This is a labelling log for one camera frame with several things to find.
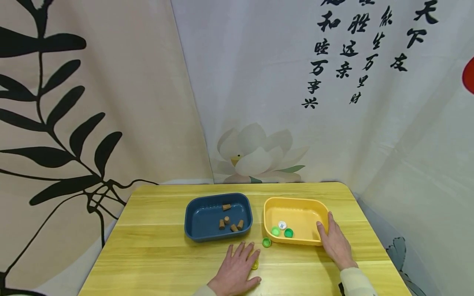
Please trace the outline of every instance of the wooden table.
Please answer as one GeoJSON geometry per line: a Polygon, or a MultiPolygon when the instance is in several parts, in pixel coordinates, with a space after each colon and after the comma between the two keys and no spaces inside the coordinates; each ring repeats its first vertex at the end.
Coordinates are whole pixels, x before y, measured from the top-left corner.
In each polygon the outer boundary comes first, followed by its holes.
{"type": "Polygon", "coordinates": [[[314,198],[334,213],[354,259],[381,296],[410,296],[398,271],[349,189],[342,183],[143,186],[112,231],[80,296],[192,295],[217,272],[227,246],[240,240],[194,243],[184,234],[186,205],[196,197],[241,192],[254,224],[244,239],[262,250],[249,295],[340,296],[339,271],[322,247],[273,243],[262,247],[263,205],[273,196],[314,198]]]}

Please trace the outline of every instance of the curtain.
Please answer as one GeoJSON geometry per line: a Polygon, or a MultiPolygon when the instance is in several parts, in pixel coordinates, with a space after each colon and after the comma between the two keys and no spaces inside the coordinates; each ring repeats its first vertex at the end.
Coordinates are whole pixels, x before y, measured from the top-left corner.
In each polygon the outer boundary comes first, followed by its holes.
{"type": "Polygon", "coordinates": [[[172,4],[216,183],[343,182],[414,295],[473,294],[472,1],[172,4]]]}
{"type": "Polygon", "coordinates": [[[171,3],[1,1],[0,138],[0,295],[76,295],[133,189],[213,182],[171,3]]]}

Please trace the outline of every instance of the plastic tray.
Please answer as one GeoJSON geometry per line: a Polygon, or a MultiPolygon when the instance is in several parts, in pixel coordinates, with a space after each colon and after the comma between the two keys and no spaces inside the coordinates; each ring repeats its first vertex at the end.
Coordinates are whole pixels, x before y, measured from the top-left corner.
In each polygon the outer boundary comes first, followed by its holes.
{"type": "Polygon", "coordinates": [[[208,242],[246,234],[252,226],[252,210],[248,198],[241,193],[228,193],[193,199],[186,207],[184,232],[195,242],[208,242]],[[222,211],[222,205],[231,208],[222,211]],[[219,229],[219,220],[229,216],[230,224],[219,229]],[[232,232],[230,226],[244,220],[241,231],[232,232]]]}
{"type": "Polygon", "coordinates": [[[322,246],[316,222],[321,221],[328,230],[328,208],[314,199],[271,197],[264,205],[264,225],[268,237],[273,242],[322,246]],[[272,227],[279,221],[286,222],[294,232],[292,238],[271,234],[272,227]]]}

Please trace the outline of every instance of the chinese character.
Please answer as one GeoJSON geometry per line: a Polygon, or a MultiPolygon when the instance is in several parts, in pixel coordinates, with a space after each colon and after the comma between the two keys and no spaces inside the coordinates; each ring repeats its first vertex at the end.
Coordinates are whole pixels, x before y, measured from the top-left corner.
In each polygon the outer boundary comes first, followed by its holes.
{"type": "Polygon", "coordinates": [[[352,18],[352,24],[349,26],[349,29],[347,30],[350,31],[352,29],[351,33],[354,34],[356,32],[357,25],[359,25],[359,29],[357,30],[357,32],[365,32],[364,28],[367,26],[367,22],[369,20],[370,20],[369,13],[364,13],[362,17],[360,16],[360,14],[358,14],[352,18]]]}
{"type": "Polygon", "coordinates": [[[311,106],[311,108],[315,108],[314,105],[317,105],[318,102],[316,101],[316,98],[313,97],[313,99],[304,99],[306,101],[306,103],[302,104],[305,108],[307,108],[308,106],[311,106]]]}
{"type": "Polygon", "coordinates": [[[375,36],[375,39],[372,42],[372,44],[374,45],[374,50],[380,47],[380,39],[384,37],[385,35],[383,34],[383,32],[380,34],[380,37],[379,37],[379,33],[377,33],[377,36],[375,36]]]}
{"type": "Polygon", "coordinates": [[[359,3],[362,3],[362,6],[365,4],[375,4],[372,0],[359,0],[359,3]]]}
{"type": "Polygon", "coordinates": [[[431,0],[431,1],[426,1],[425,2],[425,8],[423,10],[417,10],[415,11],[416,14],[418,14],[418,16],[416,18],[414,18],[414,20],[419,20],[421,16],[425,15],[426,16],[426,21],[430,24],[435,24],[438,22],[437,19],[435,19],[434,17],[432,17],[429,13],[430,12],[433,12],[436,10],[436,7],[432,7],[433,5],[435,5],[436,3],[438,3],[438,0],[431,0]]]}
{"type": "Polygon", "coordinates": [[[357,101],[359,100],[359,98],[360,98],[360,92],[359,92],[358,95],[354,94],[354,95],[352,96],[352,99],[351,99],[351,102],[349,103],[349,105],[350,105],[351,103],[356,104],[357,101]]]}
{"type": "Polygon", "coordinates": [[[357,88],[360,88],[361,86],[364,86],[364,82],[369,78],[369,75],[365,75],[364,77],[359,78],[359,86],[357,88]]]}
{"type": "Polygon", "coordinates": [[[325,15],[322,15],[322,17],[324,18],[324,20],[320,23],[318,23],[318,26],[321,27],[321,31],[324,32],[324,30],[326,30],[326,27],[329,26],[329,29],[332,29],[332,28],[335,28],[339,25],[339,23],[341,22],[340,19],[335,19],[333,22],[331,22],[329,20],[329,18],[332,16],[332,12],[331,11],[328,11],[327,14],[325,15]]]}
{"type": "Polygon", "coordinates": [[[349,74],[346,73],[349,70],[352,70],[352,68],[349,67],[349,63],[344,62],[344,64],[341,65],[341,69],[336,70],[337,72],[339,72],[339,74],[337,74],[336,77],[339,77],[340,79],[343,79],[344,76],[349,77],[349,74]]]}
{"type": "Polygon", "coordinates": [[[328,40],[324,38],[323,42],[316,43],[316,46],[314,46],[314,52],[317,53],[317,55],[328,54],[327,50],[329,45],[331,44],[329,44],[328,40]]]}
{"type": "Polygon", "coordinates": [[[354,49],[352,48],[355,44],[356,44],[356,42],[354,40],[351,40],[351,45],[346,46],[345,44],[343,44],[342,45],[342,53],[339,54],[339,55],[345,55],[345,56],[351,57],[351,56],[354,56],[356,54],[359,54],[359,53],[355,53],[354,49]]]}
{"type": "Polygon", "coordinates": [[[421,29],[421,30],[410,29],[407,32],[407,36],[410,36],[410,35],[413,35],[413,36],[411,37],[410,42],[408,42],[407,48],[410,48],[413,45],[413,43],[415,43],[415,41],[418,41],[420,43],[423,42],[423,39],[418,37],[418,35],[426,35],[426,30],[424,30],[424,29],[421,29]]]}
{"type": "Polygon", "coordinates": [[[321,61],[317,61],[317,62],[311,62],[311,65],[313,66],[316,66],[314,69],[313,69],[313,72],[310,72],[310,74],[314,74],[316,76],[318,76],[319,74],[321,74],[323,71],[324,71],[324,68],[323,66],[321,66],[322,63],[327,63],[328,61],[327,60],[321,60],[321,61]]]}
{"type": "Polygon", "coordinates": [[[392,11],[390,10],[390,5],[389,5],[385,13],[382,15],[382,22],[380,23],[379,27],[386,26],[387,23],[391,25],[392,24],[392,20],[390,19],[391,17],[392,17],[392,11]]]}
{"type": "Polygon", "coordinates": [[[324,0],[323,3],[321,3],[321,6],[323,6],[324,4],[332,4],[332,5],[339,5],[341,4],[342,2],[344,2],[346,0],[324,0]]]}
{"type": "Polygon", "coordinates": [[[367,61],[367,64],[365,64],[365,67],[362,70],[369,71],[370,67],[374,64],[372,59],[375,58],[376,56],[379,56],[379,54],[374,54],[366,58],[365,60],[367,61]]]}
{"type": "Polygon", "coordinates": [[[318,84],[320,84],[321,81],[315,79],[314,81],[309,81],[308,83],[310,84],[310,86],[308,87],[308,89],[310,90],[310,94],[313,94],[314,91],[319,88],[318,84]]]}
{"type": "Polygon", "coordinates": [[[403,65],[403,60],[406,60],[407,56],[405,54],[401,54],[400,57],[395,58],[395,62],[390,65],[390,68],[398,69],[398,71],[407,71],[406,68],[402,67],[403,65]]]}

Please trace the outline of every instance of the yellow tray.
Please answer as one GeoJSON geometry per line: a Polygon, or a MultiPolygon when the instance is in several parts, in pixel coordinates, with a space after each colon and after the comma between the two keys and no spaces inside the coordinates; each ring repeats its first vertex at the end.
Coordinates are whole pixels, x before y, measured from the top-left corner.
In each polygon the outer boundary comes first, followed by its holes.
{"type": "Polygon", "coordinates": [[[328,208],[314,199],[271,197],[264,205],[265,231],[272,242],[294,243],[311,246],[322,246],[316,222],[323,223],[328,231],[328,208]],[[293,230],[293,237],[279,236],[271,233],[272,227],[284,221],[287,228],[293,230]]]}

